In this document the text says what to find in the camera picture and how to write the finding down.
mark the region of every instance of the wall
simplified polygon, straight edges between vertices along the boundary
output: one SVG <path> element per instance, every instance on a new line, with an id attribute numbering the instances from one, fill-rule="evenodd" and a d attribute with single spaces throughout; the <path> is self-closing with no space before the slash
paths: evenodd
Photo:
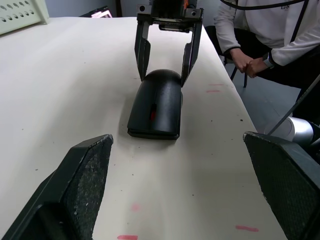
<path id="1" fill-rule="evenodd" d="M 149 0 L 121 0 L 122 14 L 124 17 L 135 17 L 137 16 L 137 5 L 144 4 L 148 5 Z M 204 8 L 204 20 L 203 25 L 213 25 L 220 0 L 198 0 L 197 8 Z"/>
<path id="2" fill-rule="evenodd" d="M 115 0 L 45 0 L 49 16 L 79 17 L 92 10 L 108 6 L 111 14 L 116 17 Z"/>

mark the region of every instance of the red mark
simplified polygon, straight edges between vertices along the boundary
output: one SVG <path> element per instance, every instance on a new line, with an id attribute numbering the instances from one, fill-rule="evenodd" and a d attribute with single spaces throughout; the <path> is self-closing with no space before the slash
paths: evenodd
<path id="1" fill-rule="evenodd" d="M 237 225 L 235 226 L 236 229 L 239 229 L 239 230 L 247 230 L 249 232 L 259 232 L 259 229 L 256 228 L 256 227 L 248 227 L 248 226 L 240 226 L 240 225 Z"/>
<path id="2" fill-rule="evenodd" d="M 120 235 L 117 237 L 119 240 L 138 240 L 136 235 Z"/>
<path id="3" fill-rule="evenodd" d="M 209 94 L 209 93 L 220 93 L 221 91 L 219 91 L 219 90 L 208 90 L 206 92 Z"/>
<path id="4" fill-rule="evenodd" d="M 133 204 L 133 205 L 131 206 L 131 210 L 132 210 L 133 212 L 138 212 L 138 211 L 140 210 L 140 205 L 137 204 L 137 203 Z"/>

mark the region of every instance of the white jacket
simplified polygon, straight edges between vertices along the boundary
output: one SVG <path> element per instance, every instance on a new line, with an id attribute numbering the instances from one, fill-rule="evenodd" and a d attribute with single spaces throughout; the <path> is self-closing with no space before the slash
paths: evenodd
<path id="1" fill-rule="evenodd" d="M 238 5 L 245 7 L 247 1 L 252 0 L 238 0 Z M 265 5 L 268 4 L 270 4 L 268 0 L 265 0 Z M 290 42 L 303 5 L 304 2 L 290 5 L 285 25 L 284 47 L 271 50 L 273 60 L 281 66 L 295 61 L 320 45 L 320 1 L 318 0 L 309 0 L 296 38 L 293 42 Z M 224 53 L 230 48 L 240 47 L 235 37 L 234 28 L 250 30 L 245 11 L 236 10 L 221 3 L 214 20 L 216 35 L 222 52 Z"/>

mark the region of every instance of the red tape mark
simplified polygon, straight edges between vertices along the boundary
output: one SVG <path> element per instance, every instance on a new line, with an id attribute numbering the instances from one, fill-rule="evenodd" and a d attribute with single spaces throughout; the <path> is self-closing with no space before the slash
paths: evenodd
<path id="1" fill-rule="evenodd" d="M 207 94 L 209 94 L 209 93 L 220 93 L 221 91 L 219 91 L 219 90 L 208 90 L 208 91 L 206 91 L 206 93 Z"/>
<path id="2" fill-rule="evenodd" d="M 240 226 L 240 225 L 237 225 L 235 226 L 236 229 L 239 229 L 239 230 L 247 230 L 249 232 L 259 232 L 259 229 L 256 228 L 256 227 L 248 227 L 248 226 Z"/>
<path id="3" fill-rule="evenodd" d="M 119 240 L 138 240 L 136 235 L 120 235 L 117 237 Z"/>

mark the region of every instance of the chair leg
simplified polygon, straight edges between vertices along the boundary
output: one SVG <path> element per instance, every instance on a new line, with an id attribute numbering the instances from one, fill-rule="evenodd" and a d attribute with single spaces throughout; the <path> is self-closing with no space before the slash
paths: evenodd
<path id="1" fill-rule="evenodd" d="M 237 67 L 235 67 L 235 68 L 233 69 L 233 72 L 232 72 L 231 77 L 230 77 L 231 81 L 234 80 L 234 77 L 235 77 L 235 75 L 236 75 L 236 73 L 237 73 L 237 70 L 238 70 Z"/>
<path id="2" fill-rule="evenodd" d="M 244 85 L 243 87 L 246 88 L 247 87 L 247 83 L 248 83 L 248 74 L 244 74 Z"/>

